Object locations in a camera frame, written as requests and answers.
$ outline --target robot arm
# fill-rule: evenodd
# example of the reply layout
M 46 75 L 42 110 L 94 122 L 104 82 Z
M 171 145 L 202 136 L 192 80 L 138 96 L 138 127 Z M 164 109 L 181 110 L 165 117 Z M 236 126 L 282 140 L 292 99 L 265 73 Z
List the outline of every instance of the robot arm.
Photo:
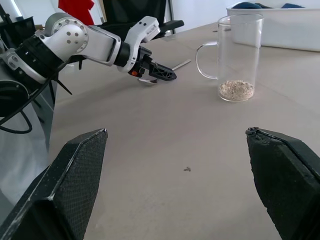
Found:
M 45 30 L 37 30 L 17 49 L 9 49 L 1 58 L 13 75 L 30 93 L 38 89 L 59 66 L 71 56 L 85 58 L 107 66 L 116 65 L 121 72 L 141 77 L 145 69 L 156 66 L 162 74 L 150 75 L 165 81 L 177 78 L 165 66 L 153 63 L 151 51 L 140 46 L 160 32 L 156 18 L 146 16 L 132 27 L 125 39 L 97 26 L 86 26 L 66 13 L 55 13 L 45 23 Z

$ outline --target white box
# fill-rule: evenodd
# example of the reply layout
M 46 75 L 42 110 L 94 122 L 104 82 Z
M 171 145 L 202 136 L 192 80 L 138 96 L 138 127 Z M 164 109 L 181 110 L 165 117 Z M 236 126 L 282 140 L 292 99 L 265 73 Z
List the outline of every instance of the white box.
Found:
M 250 2 L 260 3 L 272 9 L 233 9 L 233 6 L 241 3 L 238 2 L 227 7 L 227 13 L 228 16 L 263 15 L 261 41 L 263 46 L 320 52 L 320 0 L 257 0 Z M 286 3 L 297 4 L 305 8 L 281 8 Z

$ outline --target clear glass cup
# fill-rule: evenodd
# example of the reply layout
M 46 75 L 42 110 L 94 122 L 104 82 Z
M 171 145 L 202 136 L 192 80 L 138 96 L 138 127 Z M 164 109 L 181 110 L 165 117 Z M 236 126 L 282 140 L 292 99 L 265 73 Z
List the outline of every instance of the clear glass cup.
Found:
M 255 93 L 257 67 L 261 47 L 263 16 L 240 14 L 226 16 L 218 21 L 218 41 L 202 44 L 196 51 L 199 72 L 209 79 L 218 80 L 219 96 L 231 102 L 250 99 Z M 205 47 L 217 47 L 217 75 L 206 73 L 200 66 L 201 52 Z M 204 61 L 206 68 L 213 61 Z

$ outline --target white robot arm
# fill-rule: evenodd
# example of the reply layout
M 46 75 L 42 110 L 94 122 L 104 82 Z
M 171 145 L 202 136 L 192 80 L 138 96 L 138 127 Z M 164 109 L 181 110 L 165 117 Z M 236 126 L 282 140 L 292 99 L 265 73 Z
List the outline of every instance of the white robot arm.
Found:
M 152 52 L 140 46 L 159 32 L 157 19 L 146 16 L 122 41 L 119 36 L 97 26 L 86 26 L 66 13 L 51 15 L 44 30 L 37 30 L 16 49 L 2 49 L 0 118 L 4 119 L 0 119 L 0 130 L 3 123 L 21 112 L 50 78 L 76 56 L 107 66 L 116 65 L 119 71 L 138 78 L 147 69 L 150 76 L 158 79 L 176 79 L 172 69 L 153 62 Z
M 141 77 L 149 65 L 151 68 L 156 66 L 168 71 L 169 77 L 163 74 L 155 77 L 170 81 L 176 79 L 174 72 L 152 63 L 151 51 L 140 46 L 159 32 L 157 19 L 146 16 L 128 31 L 125 41 L 121 41 L 111 32 L 97 26 L 86 26 L 69 14 L 58 12 L 48 18 L 44 30 L 37 30 L 17 49 L 10 48 L 0 57 L 15 77 L 23 78 L 24 85 L 31 85 L 25 87 L 32 91 L 74 55 L 107 66 L 116 65 L 119 71 L 136 77 Z

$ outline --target white wall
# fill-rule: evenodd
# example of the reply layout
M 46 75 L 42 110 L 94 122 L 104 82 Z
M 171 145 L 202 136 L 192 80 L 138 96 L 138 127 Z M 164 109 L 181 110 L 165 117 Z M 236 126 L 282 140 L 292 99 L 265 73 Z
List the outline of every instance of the white wall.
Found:
M 176 29 L 182 32 L 216 22 L 227 15 L 226 7 L 241 0 L 171 0 L 173 17 L 183 20 L 184 26 Z

